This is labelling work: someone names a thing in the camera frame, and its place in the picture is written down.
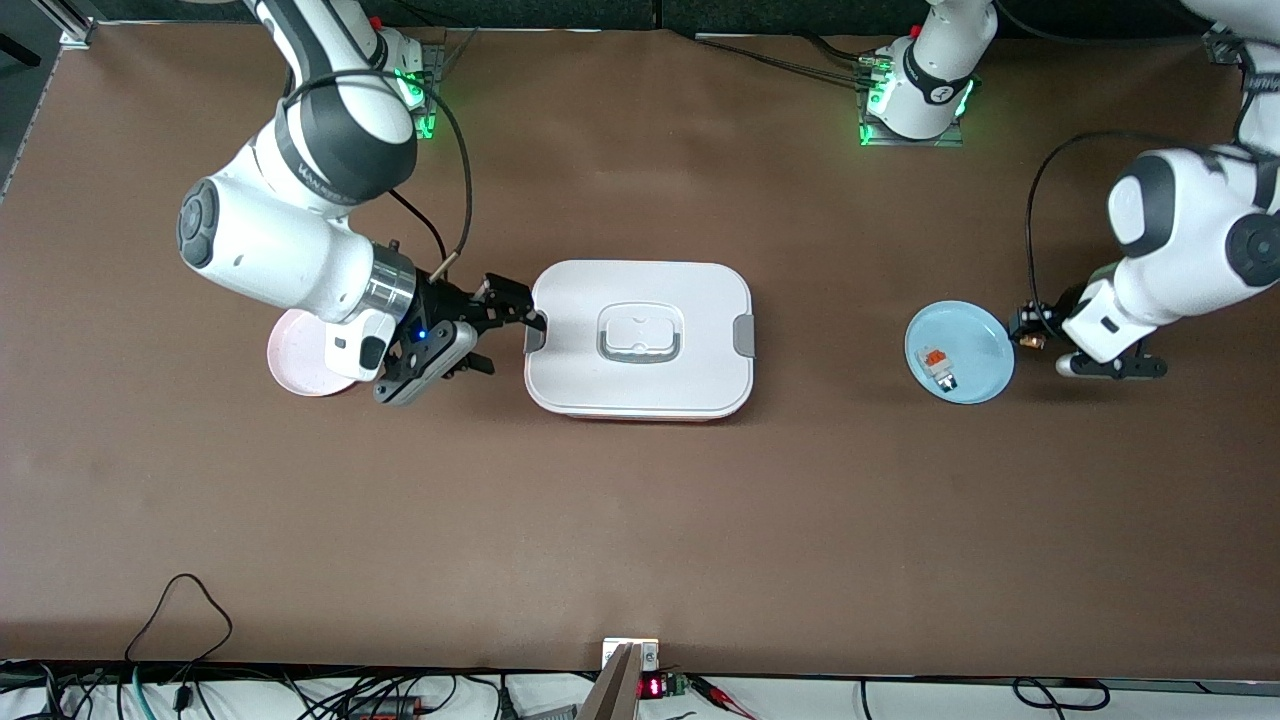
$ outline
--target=red digital display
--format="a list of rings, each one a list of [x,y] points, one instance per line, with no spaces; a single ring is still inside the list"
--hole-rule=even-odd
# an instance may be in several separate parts
[[[636,687],[636,697],[640,700],[658,700],[666,697],[667,682],[662,673],[645,673]]]

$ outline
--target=power cord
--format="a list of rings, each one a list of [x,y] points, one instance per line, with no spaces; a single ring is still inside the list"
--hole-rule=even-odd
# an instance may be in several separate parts
[[[173,589],[173,585],[178,580],[183,580],[183,579],[187,579],[187,580],[191,580],[192,583],[196,583],[196,587],[200,588],[200,592],[205,596],[205,601],[209,602],[209,606],[212,607],[214,610],[216,610],[218,614],[223,616],[223,623],[225,623],[225,625],[227,625],[227,632],[223,633],[221,639],[219,639],[216,643],[214,643],[205,652],[201,652],[200,655],[197,655],[196,659],[192,660],[192,661],[189,661],[189,662],[187,662],[187,665],[191,666],[191,665],[195,665],[197,662],[202,662],[210,655],[212,655],[214,652],[218,652],[218,650],[220,647],[223,647],[224,644],[227,644],[227,641],[232,639],[232,633],[236,630],[236,624],[232,623],[232,616],[228,615],[227,611],[223,610],[223,606],[218,605],[218,601],[214,600],[214,596],[209,593],[209,588],[205,587],[205,582],[201,580],[200,578],[197,578],[196,575],[191,574],[191,573],[178,573],[173,578],[169,578],[169,582],[165,583],[164,591],[160,592],[160,600],[156,601],[155,610],[151,611],[151,616],[147,618],[147,621],[142,624],[142,628],[137,633],[134,633],[133,639],[131,639],[129,644],[125,646],[125,648],[124,648],[124,661],[125,662],[137,662],[133,659],[133,648],[134,648],[134,646],[138,644],[138,641],[142,639],[142,635],[147,634],[147,630],[151,629],[151,624],[156,621],[156,616],[160,615],[160,609],[164,607],[164,601],[169,597],[169,591]]]
[[[124,661],[133,664],[133,694],[136,696],[138,706],[142,708],[142,714],[146,715],[147,720],[156,720],[156,717],[155,714],[151,711],[151,707],[147,705],[146,697],[142,694],[142,685],[138,680],[140,666],[137,665],[137,661],[133,659],[133,648],[138,644],[138,641],[141,641],[142,637],[147,634],[147,632],[151,629],[151,624],[155,623],[156,618],[160,615],[160,610],[164,607],[164,602],[169,597],[169,591],[173,589],[174,584],[177,584],[178,580],[183,579],[191,580],[192,583],[196,584],[197,588],[200,588],[200,592],[201,594],[205,596],[205,601],[209,603],[209,606],[212,607],[215,611],[218,611],[219,615],[221,615],[223,623],[225,623],[227,625],[227,632],[223,633],[223,637],[216,643],[214,643],[209,650],[201,652],[196,657],[183,664],[182,669],[177,674],[174,674],[174,678],[178,676],[182,678],[182,684],[178,687],[178,691],[173,696],[173,710],[178,715],[179,720],[182,720],[182,714],[188,707],[191,707],[192,702],[192,692],[191,688],[187,685],[187,676],[191,673],[192,667],[195,667],[200,662],[204,662],[205,659],[207,659],[214,652],[218,652],[219,648],[227,644],[227,641],[232,639],[232,633],[236,630],[236,624],[232,623],[232,616],[227,612],[227,610],[223,609],[221,605],[218,603],[216,600],[214,600],[214,596],[210,594],[209,588],[205,587],[204,580],[201,580],[192,573],[178,573],[173,578],[169,578],[169,582],[165,583],[164,589],[160,592],[160,600],[156,601],[155,609],[151,610],[151,616],[147,618],[147,621],[142,624],[142,628],[138,629],[138,632],[133,635],[133,639],[131,639],[129,644],[124,648]],[[207,715],[210,720],[215,720],[212,711],[209,710],[209,703],[205,701],[205,694],[204,691],[200,688],[198,680],[196,682],[196,694],[198,696],[200,703],[205,710],[205,715]]]
[[[449,126],[453,128],[453,137],[458,143],[458,154],[462,156],[462,183],[466,192],[466,214],[462,218],[462,233],[458,237],[457,245],[453,246],[453,251],[440,263],[440,266],[431,273],[431,282],[444,277],[449,272],[449,266],[453,265],[462,256],[462,249],[467,245],[467,236],[471,234],[471,214],[475,209],[475,193],[471,187],[471,156],[467,154],[466,140],[462,138],[462,128],[458,126],[458,118],[453,114],[448,102],[444,101],[440,95],[431,88],[429,85],[419,81],[417,78],[401,77],[396,73],[387,70],[375,70],[371,68],[353,68],[349,70],[334,70],[330,73],[319,74],[303,83],[300,83],[293,88],[293,92],[284,99],[282,109],[287,110],[291,105],[302,99],[307,92],[311,92],[316,87],[325,85],[335,85],[340,78],[344,77],[378,77],[389,81],[399,81],[412,85],[422,91],[424,95],[430,97],[435,105],[444,113],[444,118],[449,120]],[[387,92],[393,92],[390,87],[385,88]]]
[[[1143,132],[1143,131],[1128,131],[1128,129],[1103,129],[1103,131],[1082,132],[1079,135],[1075,135],[1065,140],[1064,142],[1059,143],[1057,147],[1051,150],[1050,154],[1041,163],[1039,168],[1036,170],[1036,177],[1032,179],[1030,190],[1027,192],[1027,211],[1023,218],[1023,240],[1027,246],[1027,284],[1032,293],[1032,302],[1036,309],[1036,315],[1038,316],[1041,325],[1043,325],[1044,329],[1048,331],[1050,334],[1052,334],[1057,340],[1062,340],[1062,336],[1060,336],[1057,331],[1053,329],[1052,325],[1050,325],[1044,320],[1044,304],[1041,302],[1039,287],[1036,281],[1036,249],[1032,241],[1032,215],[1036,209],[1036,193],[1039,190],[1041,181],[1044,178],[1044,170],[1048,169],[1053,159],[1061,155],[1064,150],[1074,145],[1079,145],[1082,142],[1101,140],[1105,137],[1137,140],[1140,142],[1151,142],[1156,145],[1164,145],[1167,147],[1190,150],[1201,155],[1201,158],[1204,158],[1206,163],[1216,163],[1216,158],[1230,158],[1235,160],[1257,160],[1257,155],[1247,147],[1240,147],[1234,145],[1228,146],[1236,149],[1240,154],[1243,154],[1240,155],[1240,154],[1233,154],[1220,147],[1210,147],[1207,145],[1190,143],[1157,133]]]
[[[705,45],[708,47],[716,47],[717,50],[724,50],[726,53],[733,53],[736,55],[742,55],[744,58],[750,58],[758,63],[764,63],[772,68],[778,68],[780,70],[787,70],[799,76],[815,79],[818,82],[826,82],[828,85],[835,85],[837,87],[847,87],[851,90],[863,90],[869,87],[870,81],[859,81],[852,73],[842,74],[831,70],[824,70],[822,68],[814,68],[810,65],[801,65],[799,63],[791,63],[788,60],[782,60],[773,58],[772,55],[764,55],[762,53],[755,53],[746,50],[744,47],[735,47],[732,45],[724,45],[723,42],[716,42],[714,40],[695,40],[699,45]]]
[[[867,680],[858,680],[858,698],[863,705],[863,720],[873,720],[872,708],[867,703]]]
[[[502,712],[502,705],[503,705],[502,696],[503,696],[503,692],[506,691],[507,676],[506,675],[498,675],[498,678],[500,679],[500,682],[503,684],[502,688],[499,688],[498,685],[490,683],[489,680],[485,680],[484,678],[475,678],[472,675],[462,675],[462,676],[465,679],[467,679],[467,680],[471,680],[472,683],[476,683],[476,684],[480,684],[480,685],[489,685],[490,688],[493,688],[493,692],[498,696],[498,702],[493,707],[493,720],[498,720],[498,716]],[[507,701],[511,702],[509,693],[507,694]]]
[[[817,32],[808,31],[808,29],[797,29],[797,31],[792,32],[791,35],[795,35],[796,37],[803,37],[803,38],[808,40],[810,45],[813,45],[818,50],[822,50],[822,53],[824,55],[827,55],[827,56],[829,56],[829,58],[832,58],[835,60],[847,60],[847,61],[851,61],[851,63],[856,63],[858,60],[863,59],[868,54],[876,51],[876,47],[868,47],[867,50],[860,50],[858,53],[847,53],[847,51],[841,50],[841,49],[836,47],[835,45],[827,42]]]
[[[685,675],[689,678],[689,687],[694,689],[698,694],[703,697],[707,702],[713,706],[737,715],[739,717],[745,717],[746,720],[759,720],[755,715],[751,715],[745,707],[737,703],[727,692],[717,688],[707,678],[701,675]]]
[[[1028,707],[1034,707],[1036,710],[1052,710],[1057,714],[1057,720],[1066,720],[1065,710],[1074,710],[1076,712],[1094,712],[1102,710],[1103,707],[1111,705],[1111,689],[1100,683],[1098,680],[1091,680],[1096,689],[1102,691],[1102,700],[1092,705],[1075,705],[1070,702],[1061,702],[1053,693],[1050,692],[1044,683],[1037,680],[1036,678],[1014,678],[1014,694],[1018,700],[1023,701],[1023,705]],[[1038,689],[1048,702],[1037,702],[1023,694],[1023,685],[1032,685]]]
[[[397,202],[403,205],[406,210],[412,213],[412,215],[417,218],[420,223],[426,225],[426,229],[430,231],[431,237],[435,238],[435,246],[440,250],[440,263],[444,263],[444,259],[448,258],[449,254],[447,250],[444,250],[444,238],[440,237],[440,231],[435,229],[435,223],[433,223],[430,218],[424,215],[421,210],[415,208],[412,202],[404,200],[404,196],[397,192],[394,187],[390,188],[388,192],[390,193],[392,197],[396,199]]]
[[[454,63],[462,58],[462,54],[467,51],[467,46],[471,45],[472,40],[475,40],[477,32],[480,32],[480,26],[471,28],[471,32],[468,32],[466,38],[462,40],[462,44],[454,47],[453,51],[444,59],[444,63],[440,64],[440,82],[444,82],[444,78],[449,76],[449,70],[452,70]]]

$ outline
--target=white food container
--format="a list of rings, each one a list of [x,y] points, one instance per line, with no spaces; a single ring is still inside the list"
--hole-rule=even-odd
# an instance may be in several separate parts
[[[724,265],[566,260],[534,283],[525,387],[576,418],[710,420],[751,395],[755,319]]]

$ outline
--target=black cable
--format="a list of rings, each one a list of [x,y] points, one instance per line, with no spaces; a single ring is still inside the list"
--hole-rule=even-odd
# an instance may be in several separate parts
[[[458,142],[458,154],[462,155],[462,183],[466,192],[466,214],[462,218],[462,233],[458,237],[458,243],[453,246],[453,252],[449,255],[453,260],[457,260],[462,255],[462,249],[467,245],[467,236],[471,234],[471,214],[475,208],[475,195],[471,187],[471,156],[467,154],[466,140],[462,138],[462,128],[458,126],[458,118],[453,114],[453,110],[444,101],[443,97],[435,90],[429,87],[426,83],[411,77],[401,77],[396,73],[389,73],[385,70],[374,69],[351,69],[351,70],[334,70],[332,73],[319,74],[306,82],[300,83],[288,97],[284,99],[283,108],[288,109],[291,105],[297,102],[303,95],[315,90],[323,85],[334,85],[339,78],[344,77],[379,77],[389,81],[401,81],[412,85],[421,90],[428,97],[430,97],[435,105],[444,113],[444,118],[449,120],[449,127],[453,128],[453,137]],[[390,87],[387,88],[388,92],[393,92]],[[442,270],[447,270],[447,264],[442,264]]]
[[[196,697],[200,700],[200,707],[205,708],[205,715],[209,720],[218,720],[214,716],[214,708],[209,707],[209,701],[205,700],[205,689],[200,687],[200,678],[192,678],[191,684],[196,687]]]
[[[867,50],[861,50],[861,51],[858,51],[858,53],[846,53],[845,50],[841,50],[840,47],[836,47],[835,45],[827,42],[817,32],[812,32],[812,31],[808,31],[808,29],[797,29],[797,31],[792,32],[791,35],[795,35],[797,37],[803,37],[803,38],[808,40],[814,47],[817,47],[818,50],[822,50],[822,53],[824,55],[829,55],[829,56],[832,56],[832,58],[835,58],[837,60],[850,60],[850,61],[856,63],[859,59],[861,59],[868,53],[874,53],[876,51],[876,47],[869,47]]]
[[[449,679],[453,680],[453,687],[449,688],[449,694],[444,696],[444,700],[442,700],[439,702],[439,705],[436,705],[435,707],[422,708],[422,715],[430,715],[433,712],[436,712],[440,708],[443,708],[445,705],[448,705],[451,700],[453,700],[453,693],[458,692],[458,676],[457,675],[449,675]]]
[[[412,213],[413,217],[417,218],[420,223],[426,225],[428,231],[431,232],[431,237],[435,238],[435,246],[440,249],[440,263],[443,263],[449,256],[449,252],[444,249],[444,238],[440,237],[440,231],[435,229],[435,223],[433,223],[430,218],[424,215],[421,210],[415,208],[412,202],[404,200],[404,196],[401,195],[394,187],[390,188],[388,192],[390,193],[392,197],[396,199],[397,202],[403,205],[406,210]]]
[[[1047,687],[1044,687],[1044,683],[1037,680],[1036,678],[1014,678],[1012,688],[1014,688],[1014,694],[1018,697],[1018,700],[1023,701],[1023,705],[1028,707],[1034,707],[1036,710],[1052,710],[1053,712],[1057,714],[1059,720],[1066,720],[1066,715],[1062,712],[1064,710],[1074,710],[1076,712],[1093,712],[1111,705],[1111,689],[1100,683],[1098,680],[1091,680],[1091,682],[1093,683],[1096,689],[1102,691],[1102,700],[1092,705],[1075,705],[1070,702],[1060,702],[1056,697],[1053,697],[1053,693],[1050,692]],[[1021,687],[1024,684],[1029,684],[1036,689],[1038,689],[1041,693],[1044,694],[1044,698],[1048,700],[1048,702],[1037,702],[1024,696],[1021,691]]]
[[[1236,155],[1231,155],[1228,151],[1219,150],[1215,147],[1208,147],[1204,145],[1189,143],[1178,138],[1143,131],[1126,131],[1126,129],[1103,129],[1103,131],[1082,132],[1059,143],[1057,147],[1051,150],[1050,154],[1044,156],[1044,160],[1041,163],[1039,168],[1036,170],[1036,177],[1032,179],[1032,187],[1027,192],[1027,213],[1025,217],[1023,218],[1023,233],[1024,233],[1023,238],[1027,245],[1027,284],[1032,292],[1032,302],[1036,309],[1036,315],[1038,316],[1041,325],[1043,325],[1044,329],[1048,331],[1048,333],[1056,337],[1057,340],[1064,340],[1064,338],[1061,334],[1059,334],[1056,329],[1053,329],[1052,325],[1048,324],[1048,322],[1046,322],[1044,304],[1041,302],[1039,287],[1036,282],[1036,250],[1032,242],[1032,213],[1036,208],[1036,191],[1039,190],[1041,179],[1044,177],[1044,170],[1048,169],[1048,165],[1050,163],[1053,161],[1053,158],[1057,158],[1064,150],[1071,147],[1073,145],[1078,145],[1080,142],[1087,142],[1091,140],[1100,140],[1103,137],[1119,137],[1125,140],[1137,140],[1142,142],[1166,145],[1170,147],[1179,147],[1183,150],[1190,150],[1193,152],[1197,152],[1206,159],[1211,156],[1233,158],[1236,160],[1249,160],[1256,158],[1248,149],[1240,149],[1247,154],[1247,158],[1240,158]]]
[[[1157,47],[1161,45],[1183,45],[1187,42],[1199,42],[1201,36],[1198,35],[1176,35],[1169,37],[1124,37],[1124,38],[1092,38],[1092,37],[1070,37],[1066,35],[1055,35],[1052,32],[1044,32],[1036,27],[1032,27],[1023,20],[1018,19],[1009,12],[1005,6],[1004,0],[993,0],[996,9],[1000,10],[1009,22],[1018,26],[1019,29],[1027,35],[1039,37],[1041,40],[1051,40],[1053,42],[1065,42],[1066,45],[1093,45],[1100,47]]]
[[[498,696],[494,698],[493,720],[498,720],[498,712],[502,710],[502,691],[498,689],[498,685],[483,678],[472,678],[471,675],[462,675],[462,676],[466,678],[467,680],[471,680],[472,683],[479,683],[481,685],[489,685],[490,688],[493,688],[494,694]]]
[[[191,573],[178,573],[173,578],[169,578],[169,582],[165,583],[164,591],[160,593],[160,600],[156,602],[155,610],[151,611],[151,616],[147,618],[147,621],[142,624],[142,628],[137,632],[137,634],[133,635],[133,639],[131,639],[129,644],[124,648],[125,662],[136,662],[133,660],[133,646],[136,646],[138,641],[142,639],[142,635],[147,634],[147,630],[151,629],[151,623],[155,623],[156,616],[160,614],[160,609],[164,607],[164,601],[166,597],[169,597],[169,591],[173,588],[174,583],[177,583],[183,578],[196,583],[196,587],[198,587],[200,592],[204,593],[205,600],[209,602],[210,607],[216,610],[218,614],[223,616],[223,621],[227,624],[227,633],[223,634],[223,638],[216,643],[214,643],[212,647],[196,656],[196,659],[188,662],[188,665],[195,665],[196,662],[205,660],[214,652],[218,652],[218,648],[227,644],[227,641],[232,639],[232,633],[236,630],[236,625],[232,623],[232,616],[228,615],[225,610],[223,610],[221,605],[218,605],[218,601],[214,600],[214,596],[209,593],[209,588],[205,587],[204,580],[201,580],[200,578],[197,578]]]
[[[787,70],[799,76],[815,79],[818,82],[826,82],[828,85],[835,85],[837,87],[846,87],[851,90],[860,90],[861,86],[858,78],[852,74],[845,76],[840,73],[833,73],[831,70],[824,70],[820,68],[813,68],[809,65],[800,65],[797,63],[790,63],[787,60],[780,60],[769,55],[763,55],[760,53],[754,53],[751,50],[745,50],[742,47],[733,47],[732,45],[724,45],[723,42],[716,42],[714,40],[698,40],[699,45],[705,45],[708,47],[716,47],[718,50],[724,50],[727,53],[733,53],[742,55],[744,58],[750,58],[758,63],[764,63],[765,65],[778,68],[780,70]]]
[[[867,680],[858,680],[858,698],[863,702],[863,720],[872,720],[872,708],[867,703]]]
[[[84,693],[84,697],[82,697],[81,701],[76,703],[76,710],[73,710],[72,714],[68,715],[68,717],[79,717],[79,711],[81,708],[84,707],[86,701],[88,702],[88,717],[93,717],[93,691],[96,691],[102,684],[102,673],[99,671],[97,676],[93,679],[93,684],[90,685],[88,688],[84,687],[84,683],[81,680],[79,675],[76,675],[76,684],[79,687],[81,692]]]

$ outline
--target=floor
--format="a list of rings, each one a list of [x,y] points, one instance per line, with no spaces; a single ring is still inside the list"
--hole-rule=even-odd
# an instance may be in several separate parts
[[[58,38],[61,35],[52,22],[26,0],[0,3],[0,32],[40,55],[37,68],[0,54],[0,201],[4,200],[27,127],[40,104],[49,76],[58,61]]]

